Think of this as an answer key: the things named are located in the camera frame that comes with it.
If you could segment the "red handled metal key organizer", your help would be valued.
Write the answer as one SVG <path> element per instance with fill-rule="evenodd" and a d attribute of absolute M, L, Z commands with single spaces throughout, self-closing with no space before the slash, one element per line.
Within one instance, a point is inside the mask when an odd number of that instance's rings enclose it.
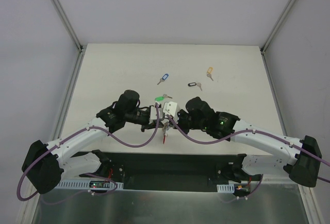
<path fill-rule="evenodd" d="M 166 122 L 164 125 L 163 125 L 163 128 L 162 128 L 162 136 L 163 136 L 163 144 L 165 143 L 166 141 L 166 138 L 168 136 L 168 131 L 169 129 L 171 128 L 170 126 L 170 123 L 169 122 Z"/>

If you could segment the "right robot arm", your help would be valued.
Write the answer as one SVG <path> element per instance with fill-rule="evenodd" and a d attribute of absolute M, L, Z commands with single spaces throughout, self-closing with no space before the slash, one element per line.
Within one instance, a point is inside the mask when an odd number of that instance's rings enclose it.
<path fill-rule="evenodd" d="M 190 130 L 200 130 L 214 138 L 213 144 L 229 141 L 267 153 L 265 156 L 241 155 L 238 164 L 232 166 L 232 174 L 238 180 L 273 174 L 288 175 L 293 182 L 305 187 L 317 184 L 323 160 L 314 137 L 307 135 L 300 139 L 269 133 L 236 115 L 214 111 L 199 97 L 189 100 L 184 110 L 175 102 L 167 102 L 163 114 L 184 136 Z"/>

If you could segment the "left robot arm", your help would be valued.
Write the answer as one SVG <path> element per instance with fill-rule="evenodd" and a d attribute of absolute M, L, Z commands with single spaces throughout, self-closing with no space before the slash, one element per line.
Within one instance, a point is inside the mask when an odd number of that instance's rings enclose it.
<path fill-rule="evenodd" d="M 17 193 L 20 194 L 25 178 L 29 179 L 37 194 L 45 194 L 67 177 L 87 173 L 106 176 L 110 172 L 109 159 L 102 152 L 95 150 L 80 157 L 75 157 L 75 154 L 96 141 L 113 136 L 126 123 L 140 125 L 142 131 L 157 131 L 162 119 L 160 101 L 140 107 L 140 95 L 126 90 L 117 101 L 100 110 L 79 130 L 45 144 L 40 140 L 33 142 L 22 165 L 23 175 Z"/>

